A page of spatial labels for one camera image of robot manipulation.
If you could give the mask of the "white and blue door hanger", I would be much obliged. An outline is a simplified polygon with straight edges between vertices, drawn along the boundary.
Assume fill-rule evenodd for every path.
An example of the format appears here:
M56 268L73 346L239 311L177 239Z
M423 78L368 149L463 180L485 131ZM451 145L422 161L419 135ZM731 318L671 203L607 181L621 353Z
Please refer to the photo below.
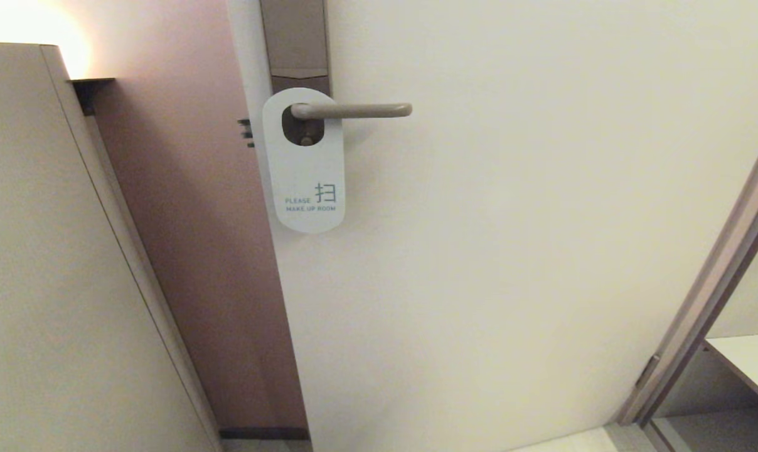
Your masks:
M274 94L262 107L272 197L279 221L302 234L335 229L346 212L342 121L323 122L318 143L301 146L287 138L282 116L290 106L333 105L322 92L292 88Z

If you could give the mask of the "brown door lock plate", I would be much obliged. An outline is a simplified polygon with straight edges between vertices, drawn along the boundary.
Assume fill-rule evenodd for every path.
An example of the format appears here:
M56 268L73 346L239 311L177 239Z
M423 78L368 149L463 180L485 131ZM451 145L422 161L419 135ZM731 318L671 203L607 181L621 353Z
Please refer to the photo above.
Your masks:
M260 0L260 12L273 94L331 95L326 0Z

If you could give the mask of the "dark baseboard strip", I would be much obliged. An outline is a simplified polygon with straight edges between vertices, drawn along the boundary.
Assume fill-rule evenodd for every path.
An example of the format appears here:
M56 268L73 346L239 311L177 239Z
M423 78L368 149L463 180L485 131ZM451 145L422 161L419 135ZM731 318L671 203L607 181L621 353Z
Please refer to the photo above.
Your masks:
M248 427L221 428L221 439L242 439L259 441L310 441L310 432L305 428L288 427Z

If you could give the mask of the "beige closet shelf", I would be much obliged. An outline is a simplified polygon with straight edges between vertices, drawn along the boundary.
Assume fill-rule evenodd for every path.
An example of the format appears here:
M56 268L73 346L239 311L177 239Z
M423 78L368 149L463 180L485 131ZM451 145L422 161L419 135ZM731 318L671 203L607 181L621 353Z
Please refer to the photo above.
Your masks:
M758 335L707 338L705 345L758 394Z

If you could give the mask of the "dark wall lamp bracket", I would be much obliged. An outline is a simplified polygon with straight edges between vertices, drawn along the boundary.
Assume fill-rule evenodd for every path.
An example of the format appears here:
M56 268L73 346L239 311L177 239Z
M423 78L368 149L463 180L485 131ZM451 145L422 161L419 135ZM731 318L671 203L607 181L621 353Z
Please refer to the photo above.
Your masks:
M72 79L68 81L70 86L74 89L84 117L94 116L96 114L94 106L96 95L106 86L109 86L115 81L116 79L114 77Z

